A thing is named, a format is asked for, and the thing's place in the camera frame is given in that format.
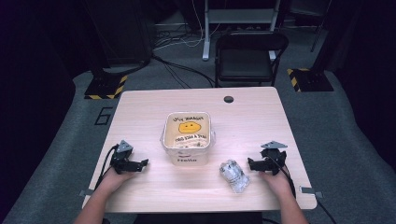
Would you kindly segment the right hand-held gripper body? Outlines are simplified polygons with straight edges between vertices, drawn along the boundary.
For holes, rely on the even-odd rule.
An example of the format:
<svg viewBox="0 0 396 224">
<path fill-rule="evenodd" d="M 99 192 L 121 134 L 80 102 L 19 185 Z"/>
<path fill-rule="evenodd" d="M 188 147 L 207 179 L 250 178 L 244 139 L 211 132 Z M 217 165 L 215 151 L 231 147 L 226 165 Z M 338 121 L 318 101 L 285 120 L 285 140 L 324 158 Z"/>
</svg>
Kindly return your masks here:
<svg viewBox="0 0 396 224">
<path fill-rule="evenodd" d="M 285 165 L 287 154 L 285 151 L 280 151 L 281 148 L 287 148 L 287 146 L 277 141 L 262 144 L 264 171 L 271 171 L 273 175 L 276 175 Z"/>
</svg>

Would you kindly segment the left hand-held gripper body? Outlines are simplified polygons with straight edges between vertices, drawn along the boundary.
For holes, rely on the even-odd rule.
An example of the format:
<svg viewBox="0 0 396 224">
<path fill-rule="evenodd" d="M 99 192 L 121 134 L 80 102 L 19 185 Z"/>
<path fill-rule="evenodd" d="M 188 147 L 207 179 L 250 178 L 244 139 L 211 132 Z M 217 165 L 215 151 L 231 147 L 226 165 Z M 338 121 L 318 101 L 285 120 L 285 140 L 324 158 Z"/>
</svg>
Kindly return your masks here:
<svg viewBox="0 0 396 224">
<path fill-rule="evenodd" d="M 129 157 L 132 154 L 134 147 L 128 144 L 126 141 L 121 140 L 116 145 L 115 151 L 111 157 L 110 165 L 115 169 L 117 174 L 122 172 L 132 172 L 133 166 L 129 161 Z"/>
</svg>

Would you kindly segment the person's left hand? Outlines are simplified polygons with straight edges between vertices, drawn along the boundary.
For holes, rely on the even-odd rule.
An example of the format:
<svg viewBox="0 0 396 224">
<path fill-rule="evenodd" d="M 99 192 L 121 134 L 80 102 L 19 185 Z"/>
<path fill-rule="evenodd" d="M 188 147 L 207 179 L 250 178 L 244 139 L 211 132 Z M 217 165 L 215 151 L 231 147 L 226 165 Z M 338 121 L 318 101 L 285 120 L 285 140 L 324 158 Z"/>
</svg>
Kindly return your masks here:
<svg viewBox="0 0 396 224">
<path fill-rule="evenodd" d="M 98 193 L 102 196 L 109 196 L 114 191 L 116 191 L 125 181 L 131 179 L 134 176 L 134 173 L 124 172 L 118 174 L 114 168 L 109 168 L 104 177 L 95 190 L 95 193 Z"/>
</svg>

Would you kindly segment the person's right hand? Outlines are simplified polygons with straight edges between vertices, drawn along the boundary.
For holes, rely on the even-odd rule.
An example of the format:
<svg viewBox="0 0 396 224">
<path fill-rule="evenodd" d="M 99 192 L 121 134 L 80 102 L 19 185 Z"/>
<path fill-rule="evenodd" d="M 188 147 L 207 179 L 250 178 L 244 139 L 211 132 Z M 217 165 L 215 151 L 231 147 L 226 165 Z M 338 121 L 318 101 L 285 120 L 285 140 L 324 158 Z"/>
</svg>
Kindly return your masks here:
<svg viewBox="0 0 396 224">
<path fill-rule="evenodd" d="M 289 180 L 283 173 L 270 175 L 265 172 L 259 172 L 259 176 L 268 184 L 270 190 L 278 199 L 292 198 L 293 194 L 290 189 Z"/>
</svg>

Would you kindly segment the crumpled clear plastic wrap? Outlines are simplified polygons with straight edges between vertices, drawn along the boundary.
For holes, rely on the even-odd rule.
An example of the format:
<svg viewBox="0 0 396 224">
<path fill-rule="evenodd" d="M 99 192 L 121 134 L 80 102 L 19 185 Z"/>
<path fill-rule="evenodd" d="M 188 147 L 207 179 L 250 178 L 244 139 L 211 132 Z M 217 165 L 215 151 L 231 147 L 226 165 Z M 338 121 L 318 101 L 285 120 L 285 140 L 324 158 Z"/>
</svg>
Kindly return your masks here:
<svg viewBox="0 0 396 224">
<path fill-rule="evenodd" d="M 227 160 L 219 167 L 219 172 L 235 193 L 242 193 L 250 179 L 235 160 Z"/>
</svg>

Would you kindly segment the white square plastic bin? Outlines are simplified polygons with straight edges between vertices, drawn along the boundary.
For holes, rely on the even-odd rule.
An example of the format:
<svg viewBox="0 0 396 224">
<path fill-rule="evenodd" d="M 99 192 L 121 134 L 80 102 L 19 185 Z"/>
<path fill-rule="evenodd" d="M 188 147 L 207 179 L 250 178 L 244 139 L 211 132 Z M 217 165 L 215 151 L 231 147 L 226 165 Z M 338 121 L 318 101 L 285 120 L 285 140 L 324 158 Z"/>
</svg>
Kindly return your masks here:
<svg viewBox="0 0 396 224">
<path fill-rule="evenodd" d="M 206 112 L 170 113 L 163 127 L 161 142 L 174 165 L 206 165 L 208 152 L 216 142 L 209 114 Z"/>
</svg>

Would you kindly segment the black striped stand base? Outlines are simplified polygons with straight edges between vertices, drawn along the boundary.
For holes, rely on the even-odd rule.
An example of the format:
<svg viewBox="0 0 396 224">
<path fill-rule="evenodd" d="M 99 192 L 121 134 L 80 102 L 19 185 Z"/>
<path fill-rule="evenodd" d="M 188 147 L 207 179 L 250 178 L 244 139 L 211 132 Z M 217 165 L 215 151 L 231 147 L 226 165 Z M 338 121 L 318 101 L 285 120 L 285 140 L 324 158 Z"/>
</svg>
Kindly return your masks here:
<svg viewBox="0 0 396 224">
<path fill-rule="evenodd" d="M 126 80 L 127 76 L 95 77 L 85 90 L 84 98 L 92 100 L 117 99 Z"/>
<path fill-rule="evenodd" d="M 332 84 L 323 73 L 317 74 L 307 68 L 293 68 L 287 72 L 297 92 L 333 91 Z"/>
</svg>

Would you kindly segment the black folding chair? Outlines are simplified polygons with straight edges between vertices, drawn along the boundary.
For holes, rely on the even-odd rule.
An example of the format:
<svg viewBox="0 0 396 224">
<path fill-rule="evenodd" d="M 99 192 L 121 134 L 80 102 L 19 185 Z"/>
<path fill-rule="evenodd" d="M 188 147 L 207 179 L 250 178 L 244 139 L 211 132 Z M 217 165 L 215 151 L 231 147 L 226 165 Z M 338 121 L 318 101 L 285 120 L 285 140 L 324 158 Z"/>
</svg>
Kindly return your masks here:
<svg viewBox="0 0 396 224">
<path fill-rule="evenodd" d="M 217 40 L 215 86 L 222 82 L 275 85 L 280 58 L 289 45 L 279 32 L 231 32 Z"/>
</svg>

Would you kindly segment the white metal stand frame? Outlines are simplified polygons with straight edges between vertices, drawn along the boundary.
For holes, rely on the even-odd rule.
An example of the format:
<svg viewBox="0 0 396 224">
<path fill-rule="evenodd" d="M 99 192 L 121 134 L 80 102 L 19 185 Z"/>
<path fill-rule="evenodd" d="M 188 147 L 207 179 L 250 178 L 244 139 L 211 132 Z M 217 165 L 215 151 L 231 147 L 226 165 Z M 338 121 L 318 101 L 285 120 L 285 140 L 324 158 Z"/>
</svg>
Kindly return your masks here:
<svg viewBox="0 0 396 224">
<path fill-rule="evenodd" d="M 275 0 L 275 4 L 269 8 L 257 9 L 210 9 L 209 0 L 205 0 L 205 40 L 202 60 L 209 60 L 210 30 L 212 23 L 236 23 L 236 24 L 269 24 L 269 30 L 274 31 L 281 0 Z"/>
</svg>

